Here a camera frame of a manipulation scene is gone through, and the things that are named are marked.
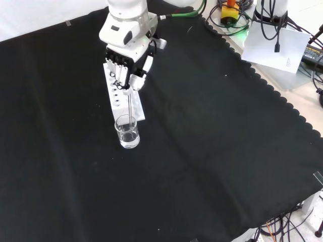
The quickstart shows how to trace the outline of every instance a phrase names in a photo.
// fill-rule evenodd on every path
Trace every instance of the glass beaker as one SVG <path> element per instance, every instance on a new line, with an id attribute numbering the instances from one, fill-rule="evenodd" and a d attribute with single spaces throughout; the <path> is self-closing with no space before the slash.
<path id="1" fill-rule="evenodd" d="M 140 141 L 137 120 L 134 117 L 130 118 L 128 114 L 120 116 L 116 123 L 115 128 L 118 132 L 120 144 L 126 149 L 135 148 Z"/>

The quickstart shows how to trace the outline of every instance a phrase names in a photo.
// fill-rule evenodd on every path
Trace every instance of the water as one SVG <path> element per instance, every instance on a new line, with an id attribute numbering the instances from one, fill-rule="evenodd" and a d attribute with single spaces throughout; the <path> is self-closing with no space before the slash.
<path id="1" fill-rule="evenodd" d="M 120 143 L 126 149 L 135 148 L 140 141 L 140 137 L 136 132 L 122 134 L 120 138 Z"/>

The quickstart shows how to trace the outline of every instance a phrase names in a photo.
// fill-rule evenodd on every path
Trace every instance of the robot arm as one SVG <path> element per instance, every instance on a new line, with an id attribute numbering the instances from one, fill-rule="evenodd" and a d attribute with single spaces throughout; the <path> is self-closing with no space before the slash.
<path id="1" fill-rule="evenodd" d="M 185 7 L 195 0 L 165 0 Z M 155 39 L 157 15 L 149 13 L 147 0 L 108 0 L 109 14 L 99 37 L 107 43 L 106 62 L 115 85 L 125 94 L 139 91 L 153 62 L 151 44 L 164 48 L 166 41 Z"/>

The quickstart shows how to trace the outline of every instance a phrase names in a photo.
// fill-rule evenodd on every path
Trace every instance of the paper sheet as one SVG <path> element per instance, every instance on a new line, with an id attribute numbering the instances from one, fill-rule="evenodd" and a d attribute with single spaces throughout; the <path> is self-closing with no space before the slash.
<path id="1" fill-rule="evenodd" d="M 273 26 L 263 25 L 268 38 L 275 35 Z M 245 48 L 242 59 L 261 64 L 267 67 L 296 73 L 302 60 L 310 35 L 289 29 L 281 29 L 280 52 L 275 53 L 277 38 L 266 40 L 262 34 L 260 23 L 253 22 L 248 37 L 244 43 Z"/>

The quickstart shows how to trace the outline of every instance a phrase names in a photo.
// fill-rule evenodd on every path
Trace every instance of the black cloth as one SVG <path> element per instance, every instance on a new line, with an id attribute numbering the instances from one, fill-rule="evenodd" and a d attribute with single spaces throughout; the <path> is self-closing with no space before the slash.
<path id="1" fill-rule="evenodd" d="M 123 149 L 106 15 L 0 43 L 1 241 L 231 241 L 320 189 L 319 134 L 202 19 L 159 24 L 140 144 Z"/>

